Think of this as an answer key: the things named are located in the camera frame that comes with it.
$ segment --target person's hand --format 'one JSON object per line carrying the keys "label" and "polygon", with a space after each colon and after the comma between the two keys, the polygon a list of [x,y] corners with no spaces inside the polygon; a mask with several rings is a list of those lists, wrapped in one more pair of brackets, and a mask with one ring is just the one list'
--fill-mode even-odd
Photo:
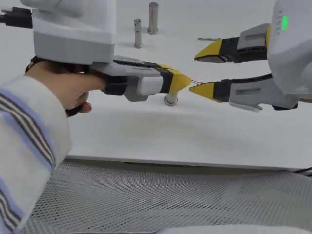
{"label": "person's hand", "polygon": [[306,102],[306,103],[312,103],[312,100],[308,100],[308,99],[301,99],[301,102]]}
{"label": "person's hand", "polygon": [[39,62],[32,66],[25,74],[44,84],[58,98],[65,110],[74,109],[83,105],[81,113],[92,110],[90,103],[86,102],[88,92],[104,90],[105,80],[94,75],[69,73],[59,63]]}

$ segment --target small metal rod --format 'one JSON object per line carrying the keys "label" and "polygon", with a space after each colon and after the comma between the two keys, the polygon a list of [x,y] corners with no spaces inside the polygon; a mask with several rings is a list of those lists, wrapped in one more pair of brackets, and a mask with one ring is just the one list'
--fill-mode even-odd
{"label": "small metal rod", "polygon": [[194,80],[194,79],[192,79],[192,80],[191,80],[191,82],[192,82],[192,83],[194,83],[194,84],[197,84],[197,85],[201,85],[201,84],[203,84],[203,82],[202,82],[202,81],[199,81],[199,80]]}
{"label": "small metal rod", "polygon": [[135,19],[135,48],[142,47],[142,22],[140,19]]}
{"label": "small metal rod", "polygon": [[198,38],[198,40],[207,40],[207,41],[218,41],[221,38]]}
{"label": "small metal rod", "polygon": [[164,98],[164,102],[167,106],[175,106],[179,102],[177,98],[177,93],[174,94],[167,94]]}
{"label": "small metal rod", "polygon": [[158,9],[159,5],[157,2],[153,1],[150,3],[147,32],[151,35],[158,34]]}

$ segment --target white table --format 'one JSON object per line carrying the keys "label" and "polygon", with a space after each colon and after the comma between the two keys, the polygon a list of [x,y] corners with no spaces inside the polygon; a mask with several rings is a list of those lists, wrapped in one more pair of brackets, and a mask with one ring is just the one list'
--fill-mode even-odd
{"label": "white table", "polygon": [[[18,1],[3,1],[8,6]],[[194,79],[215,81],[247,78],[269,72],[266,62],[208,64],[194,55],[208,42],[198,37],[236,37],[243,30],[271,21],[273,0],[159,0],[160,34],[146,33],[146,0],[118,0],[116,54],[168,64]],[[143,25],[143,48],[134,48],[134,23]],[[0,28],[7,43],[1,59],[4,77],[20,73],[31,58],[31,33]],[[15,37],[24,37],[24,44]],[[14,53],[8,49],[19,49]],[[242,168],[306,168],[312,166],[312,105],[258,114],[235,109],[190,93],[179,94],[179,105],[168,107],[164,95],[130,103],[125,97],[93,92],[93,112],[70,119],[74,147],[71,158],[172,163]]]}

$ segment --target steel pin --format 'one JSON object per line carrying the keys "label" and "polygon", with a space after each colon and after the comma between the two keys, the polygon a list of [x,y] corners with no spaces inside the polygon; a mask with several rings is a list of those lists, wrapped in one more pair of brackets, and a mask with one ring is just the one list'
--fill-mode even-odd
{"label": "steel pin", "polygon": [[140,19],[135,19],[135,48],[142,47],[142,22]]}
{"label": "steel pin", "polygon": [[158,34],[158,9],[159,5],[157,2],[153,1],[150,3],[147,32],[151,35]]}
{"label": "steel pin", "polygon": [[167,94],[164,98],[164,102],[167,106],[177,105],[179,102],[179,99],[177,98],[177,93]]}
{"label": "steel pin", "polygon": [[192,83],[194,83],[194,84],[197,84],[197,85],[201,85],[201,84],[203,84],[203,82],[202,82],[202,81],[199,81],[199,80],[194,80],[194,79],[192,79],[192,80],[191,80],[191,82],[192,82]]}
{"label": "steel pin", "polygon": [[221,38],[198,38],[198,40],[207,40],[207,41],[218,41]]}

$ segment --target striped shirt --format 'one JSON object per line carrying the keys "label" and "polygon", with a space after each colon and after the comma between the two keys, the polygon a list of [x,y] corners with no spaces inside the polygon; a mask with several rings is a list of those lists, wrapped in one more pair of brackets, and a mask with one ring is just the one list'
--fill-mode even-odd
{"label": "striped shirt", "polygon": [[67,118],[41,83],[0,86],[0,234],[18,233],[71,147]]}

